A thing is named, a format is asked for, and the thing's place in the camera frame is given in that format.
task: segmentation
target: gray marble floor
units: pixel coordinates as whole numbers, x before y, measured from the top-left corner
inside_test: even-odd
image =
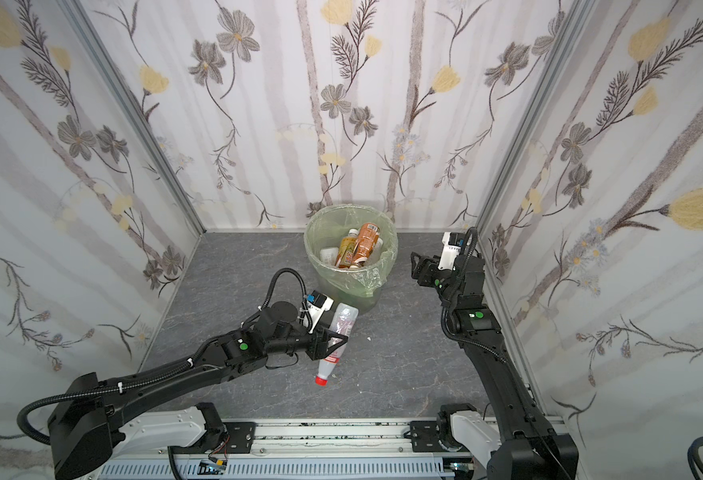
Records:
[[[317,363],[261,369],[166,403],[176,409],[213,402],[222,418],[435,416],[440,405],[487,394],[469,359],[440,330],[437,294],[410,278],[410,252],[438,254],[441,234],[400,234],[399,256],[380,302],[361,315],[327,386],[314,383]],[[272,274],[298,270],[309,292],[316,274],[301,234],[205,234],[189,264],[144,369],[189,355],[208,337],[238,328],[256,310]],[[273,301],[298,303],[296,280],[284,275]],[[285,359],[270,359],[280,364]]]

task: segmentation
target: bottle with red cap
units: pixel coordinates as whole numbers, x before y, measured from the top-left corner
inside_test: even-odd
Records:
[[[336,314],[333,315],[333,321],[330,324],[330,330],[349,336],[349,333],[352,332],[354,322],[357,320],[358,313],[359,310],[355,307],[345,303],[338,303]],[[328,342],[328,348],[334,346],[338,342],[340,342],[339,339],[330,339],[330,342]],[[346,350],[346,345],[338,347],[338,349],[328,355],[327,358],[319,361],[319,370],[317,372],[317,377],[314,379],[317,385],[325,386],[328,384],[328,377],[331,373],[333,373],[333,369],[336,368],[336,364],[341,358],[341,354],[344,350]]]

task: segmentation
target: wall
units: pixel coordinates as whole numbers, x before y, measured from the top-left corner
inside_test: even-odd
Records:
[[[703,2],[598,2],[483,232],[590,478],[703,436]]]
[[[569,2],[84,2],[203,223],[468,227]]]
[[[0,478],[52,478],[23,405],[148,349],[196,242],[153,168],[58,6],[0,2]]]

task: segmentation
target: trash can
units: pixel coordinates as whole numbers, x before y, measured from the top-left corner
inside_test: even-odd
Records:
[[[378,235],[384,240],[378,262],[354,270],[338,270],[322,263],[319,250],[338,246],[350,228],[359,228],[366,222],[378,225]],[[319,291],[365,313],[381,298],[381,287],[395,264],[397,230],[384,213],[370,206],[332,205],[319,210],[309,220],[304,245],[309,262],[319,275]]]

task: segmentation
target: green plastic bag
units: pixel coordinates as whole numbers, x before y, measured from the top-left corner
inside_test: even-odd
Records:
[[[338,246],[350,228],[362,224],[378,225],[378,235],[384,240],[381,259],[359,269],[338,270],[319,260],[319,250]],[[397,230],[382,212],[370,206],[332,205],[319,210],[309,220],[304,233],[304,245],[309,262],[319,275],[319,290],[337,302],[369,311],[381,297],[381,287],[397,258]]]

